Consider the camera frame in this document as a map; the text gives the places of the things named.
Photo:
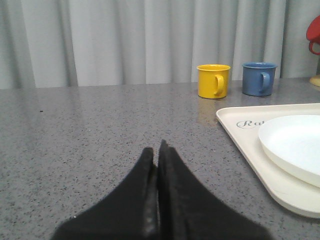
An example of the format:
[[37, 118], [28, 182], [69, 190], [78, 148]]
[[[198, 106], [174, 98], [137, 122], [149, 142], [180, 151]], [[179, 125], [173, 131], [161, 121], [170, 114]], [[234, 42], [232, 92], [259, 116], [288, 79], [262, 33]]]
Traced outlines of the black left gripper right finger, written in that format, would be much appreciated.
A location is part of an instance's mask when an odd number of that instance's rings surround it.
[[163, 240], [272, 239], [266, 228], [206, 189], [165, 140], [159, 148], [157, 185]]

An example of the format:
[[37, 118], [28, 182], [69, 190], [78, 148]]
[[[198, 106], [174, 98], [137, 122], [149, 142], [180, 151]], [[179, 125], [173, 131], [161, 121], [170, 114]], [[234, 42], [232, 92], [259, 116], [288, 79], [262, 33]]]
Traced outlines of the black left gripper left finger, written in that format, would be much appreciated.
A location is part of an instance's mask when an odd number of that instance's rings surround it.
[[157, 167], [153, 149], [143, 149], [125, 179], [104, 199], [64, 222], [54, 240], [158, 239]]

